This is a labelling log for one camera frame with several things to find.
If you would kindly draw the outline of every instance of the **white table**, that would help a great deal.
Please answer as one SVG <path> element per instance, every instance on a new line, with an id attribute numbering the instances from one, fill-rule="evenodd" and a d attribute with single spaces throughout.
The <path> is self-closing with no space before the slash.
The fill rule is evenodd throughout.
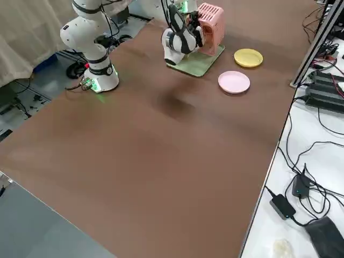
<path id="1" fill-rule="evenodd" d="M 337 66 L 344 70 L 344 41 L 340 42 Z M 324 73 L 341 75 L 335 68 L 331 68 Z M 296 96 L 303 96 L 305 89 L 300 88 Z M 306 106 L 303 101 L 297 101 L 290 111 L 293 127 L 289 139 L 289 154 L 296 161 L 297 156 L 307 150 L 315 141 L 334 141 L 344 145 L 344 137 L 335 135 L 325 130 L 318 121 L 318 110 L 314 107 Z M 321 121 L 330 129 L 344 133 L 344 115 L 320 110 Z M 290 129 L 288 120 L 279 146 L 285 153 L 286 136 Z M 320 144 L 312 148 L 306 155 L 302 156 L 298 164 L 300 170 L 306 162 L 310 173 L 316 178 L 317 182 L 323 187 L 344 194 L 344 148 L 330 144 Z M 285 189 L 294 177 L 294 173 L 286 165 L 286 162 L 280 151 L 276 151 L 271 162 L 269 173 L 267 175 L 266 185 L 275 194 L 284 194 Z M 318 193 L 311 191 L 310 196 L 315 200 L 322 201 Z M 291 194 L 291 188 L 288 192 L 288 200 L 296 209 L 295 218 L 306 223 L 312 217 L 302 208 L 298 198 Z M 344 236 L 344 208 L 340 206 L 337 200 L 329 197 L 331 201 L 331 210 L 328 217 L 336 224 L 338 230 Z M 317 253 L 312 246 L 306 231 L 297 226 L 291 219 L 284 221 L 274 209 L 270 206 L 271 195 L 267 190 L 262 191 L 262 196 L 257 204 L 256 214 L 249 231 L 246 244 L 243 249 L 242 258 L 268 258 L 272 257 L 273 245 L 276 240 L 288 240 L 293 247 L 295 258 L 315 258 Z M 310 208 L 307 200 L 303 203 Z"/>

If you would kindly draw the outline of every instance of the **metal frame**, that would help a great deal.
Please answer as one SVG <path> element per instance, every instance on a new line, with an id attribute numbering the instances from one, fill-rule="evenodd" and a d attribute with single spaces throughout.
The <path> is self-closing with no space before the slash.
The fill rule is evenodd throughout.
<path id="1" fill-rule="evenodd" d="M 311 47 L 308 49 L 305 59 L 302 61 L 296 76 L 290 83 L 290 86 L 296 88 L 305 76 L 312 60 L 315 58 L 320 46 L 325 42 L 328 34 L 333 28 L 334 23 L 338 19 L 338 16 L 344 9 L 344 0 L 336 0 L 331 10 L 329 11 L 326 20 L 322 23 L 318 33 L 314 37 Z"/>

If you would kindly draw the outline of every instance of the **green mat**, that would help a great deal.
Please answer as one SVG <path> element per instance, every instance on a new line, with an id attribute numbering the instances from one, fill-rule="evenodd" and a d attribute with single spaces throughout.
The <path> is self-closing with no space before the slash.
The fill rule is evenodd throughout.
<path id="1" fill-rule="evenodd" d="M 167 66 L 195 77 L 202 77 L 224 50 L 225 46 L 218 46 L 215 56 L 208 56 L 200 52 L 191 53 L 176 66 L 171 64 L 167 64 Z"/>

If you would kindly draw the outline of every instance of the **gray surface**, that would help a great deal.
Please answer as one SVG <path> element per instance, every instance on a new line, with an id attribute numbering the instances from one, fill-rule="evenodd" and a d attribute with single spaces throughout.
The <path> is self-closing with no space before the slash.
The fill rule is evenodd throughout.
<path id="1" fill-rule="evenodd" d="M 0 211 L 1 257 L 115 257 L 18 185 L 0 198 Z"/>

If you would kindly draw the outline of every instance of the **pink plate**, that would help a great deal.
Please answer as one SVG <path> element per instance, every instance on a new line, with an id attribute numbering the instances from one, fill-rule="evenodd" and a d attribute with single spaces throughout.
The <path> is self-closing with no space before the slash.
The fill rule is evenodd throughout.
<path id="1" fill-rule="evenodd" d="M 238 94 L 248 90 L 249 78 L 238 71 L 227 71 L 219 76 L 219 85 L 227 93 Z"/>

